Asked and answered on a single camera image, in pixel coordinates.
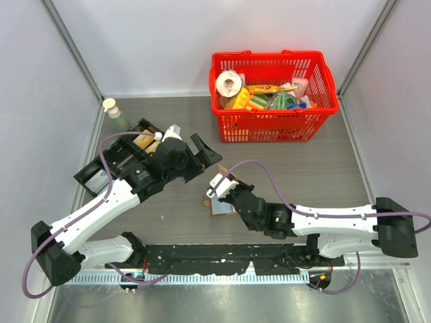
white tape roll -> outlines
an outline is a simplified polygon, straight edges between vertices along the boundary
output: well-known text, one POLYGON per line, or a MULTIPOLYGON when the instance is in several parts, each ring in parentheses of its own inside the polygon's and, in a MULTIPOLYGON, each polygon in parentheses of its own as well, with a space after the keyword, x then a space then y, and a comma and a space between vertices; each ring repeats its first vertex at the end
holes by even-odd
POLYGON ((218 75, 215 85, 221 96, 231 98, 241 90, 242 80, 235 71, 224 71, 218 75))

small bottle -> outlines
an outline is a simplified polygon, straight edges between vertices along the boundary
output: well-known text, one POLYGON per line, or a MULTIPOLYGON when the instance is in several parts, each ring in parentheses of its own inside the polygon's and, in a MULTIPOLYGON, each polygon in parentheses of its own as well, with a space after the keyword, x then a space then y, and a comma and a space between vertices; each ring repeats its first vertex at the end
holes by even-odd
POLYGON ((103 100, 102 106, 103 110, 108 113, 109 119, 111 119, 116 130, 123 132, 131 128, 129 120, 121 113, 119 107, 115 105, 114 99, 103 100))

wire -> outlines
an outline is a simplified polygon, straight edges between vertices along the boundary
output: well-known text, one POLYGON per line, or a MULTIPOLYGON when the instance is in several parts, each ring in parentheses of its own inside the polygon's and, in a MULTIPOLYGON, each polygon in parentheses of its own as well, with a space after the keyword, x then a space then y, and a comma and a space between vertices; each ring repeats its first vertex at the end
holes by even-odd
MULTIPOLYGON (((272 186, 274 187, 275 192, 277 193, 278 197, 281 201, 283 201, 284 205, 291 210, 292 212, 303 215, 305 217, 314 217, 313 213, 307 213, 304 211, 300 211, 295 209, 293 206, 291 206, 290 202, 284 198, 284 196, 281 194, 280 189, 278 185, 275 183, 274 177, 272 176, 269 169, 263 165, 263 163, 259 160, 255 159, 246 159, 243 161, 240 161, 235 166, 230 168, 218 181, 218 183, 213 187, 210 194, 214 194, 216 192, 216 189, 218 186, 223 182, 225 178, 229 176, 230 173, 232 173, 236 168, 244 165, 244 164, 256 164, 263 168, 263 170, 267 173, 269 180, 272 183, 272 186)), ((421 213, 421 212, 409 212, 409 211, 402 211, 402 212, 386 212, 386 213, 367 213, 367 214, 342 214, 342 215, 334 215, 334 214, 319 214, 319 217, 327 218, 327 219, 361 219, 362 217, 399 217, 399 216, 412 216, 412 217, 423 217, 428 220, 428 224, 425 226, 415 230, 415 234, 420 234, 421 232, 424 232, 431 228, 431 215, 421 213)))
POLYGON ((358 272, 356 273, 356 277, 355 280, 353 281, 353 283, 346 289, 342 289, 341 291, 327 291, 326 289, 319 289, 319 284, 320 284, 320 280, 317 282, 316 285, 313 285, 312 283, 307 284, 308 286, 310 286, 313 289, 316 289, 317 291, 321 291, 322 293, 325 294, 331 294, 331 295, 339 295, 339 294, 343 294, 343 293, 347 293, 348 291, 352 290, 356 284, 359 281, 360 275, 361 275, 361 258, 359 256, 359 252, 356 253, 356 258, 358 259, 358 272))
POLYGON ((142 285, 152 286, 152 285, 158 283, 159 281, 161 281, 162 279, 164 279, 167 276, 167 275, 163 275, 161 277, 153 279, 152 281, 145 281, 145 279, 133 278, 133 277, 127 276, 125 273, 123 273, 119 268, 117 268, 112 263, 108 263, 108 265, 111 266, 118 274, 120 274, 120 276, 122 276, 122 278, 127 279, 128 281, 131 281, 132 283, 137 283, 137 284, 142 284, 142 285))
POLYGON ((33 264, 33 262, 36 260, 37 256, 42 252, 42 250, 49 244, 51 243, 58 235, 60 235, 61 233, 63 233, 65 230, 67 230, 67 228, 71 227, 72 225, 74 225, 75 223, 77 223, 78 221, 80 221, 81 219, 83 219, 84 217, 86 217, 87 215, 89 215, 91 212, 93 212, 94 210, 96 210, 100 205, 102 205, 105 200, 108 198, 109 194, 112 191, 112 185, 114 184, 114 181, 112 179, 112 174, 110 173, 108 164, 106 163, 106 159, 105 156, 103 155, 103 145, 108 141, 111 140, 112 138, 118 137, 118 136, 122 136, 122 135, 147 135, 147 136, 151 136, 154 137, 153 133, 143 133, 141 131, 126 131, 124 133, 115 133, 111 136, 107 136, 105 139, 103 139, 100 144, 98 145, 98 152, 99 152, 99 156, 100 156, 100 161, 102 162, 103 168, 106 172, 106 175, 108 176, 108 190, 106 191, 104 197, 102 200, 100 200, 99 202, 97 202, 93 207, 91 207, 90 209, 88 209, 86 212, 82 213, 79 217, 76 217, 75 219, 73 219, 72 221, 70 221, 68 224, 66 224, 64 227, 62 227, 61 229, 57 230, 55 233, 53 233, 51 236, 49 236, 45 241, 43 241, 43 243, 41 243, 41 245, 39 247, 37 247, 37 249, 33 252, 33 254, 31 255, 29 261, 26 264, 26 267, 24 268, 24 273, 22 275, 22 291, 24 293, 24 295, 28 298, 31 299, 38 299, 41 298, 43 296, 45 296, 47 293, 49 293, 52 289, 53 286, 48 287, 45 291, 43 291, 40 294, 31 294, 28 291, 28 286, 27 286, 27 280, 28 280, 28 273, 30 272, 30 268, 33 264))
POLYGON ((332 265, 331 261, 328 261, 328 266, 329 266, 329 274, 332 275, 332 272, 334 271, 334 266, 332 265))
POLYGON ((147 270, 148 268, 148 258, 147 256, 145 256, 145 258, 143 259, 143 267, 142 267, 142 274, 144 274, 144 272, 147 270))

grey floor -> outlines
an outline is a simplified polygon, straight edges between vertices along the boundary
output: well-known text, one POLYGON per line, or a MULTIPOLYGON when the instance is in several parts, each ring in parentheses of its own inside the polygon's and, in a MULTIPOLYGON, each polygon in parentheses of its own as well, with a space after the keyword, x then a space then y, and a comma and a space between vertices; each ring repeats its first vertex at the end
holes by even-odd
MULTIPOLYGON (((122 99, 117 105, 132 124, 141 118, 161 129, 177 124, 183 139, 191 145, 189 137, 198 133, 223 155, 222 164, 227 168, 246 158, 261 160, 292 203, 310 207, 354 207, 368 203, 341 113, 330 117, 309 142, 222 143, 208 97, 122 99)), ((115 132, 105 118, 100 138, 115 132)), ((238 216, 209 216, 202 196, 217 171, 217 166, 213 166, 188 184, 180 180, 170 183, 162 193, 127 211, 92 239, 113 238, 132 231, 146 244, 274 242, 262 233, 248 231, 238 216)), ((278 202, 258 166, 245 166, 235 174, 254 184, 257 195, 278 202)))

red basket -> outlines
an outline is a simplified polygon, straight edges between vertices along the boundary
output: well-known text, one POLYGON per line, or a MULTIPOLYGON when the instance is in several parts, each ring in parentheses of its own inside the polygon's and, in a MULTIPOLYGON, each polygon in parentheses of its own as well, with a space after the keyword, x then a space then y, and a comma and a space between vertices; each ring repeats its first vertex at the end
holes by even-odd
POLYGON ((308 141, 328 116, 338 111, 333 76, 318 51, 253 54, 217 52, 209 72, 211 107, 223 142, 308 141), (247 85, 281 85, 292 77, 308 79, 306 95, 317 104, 304 110, 223 110, 216 89, 218 75, 226 69, 244 73, 247 85))

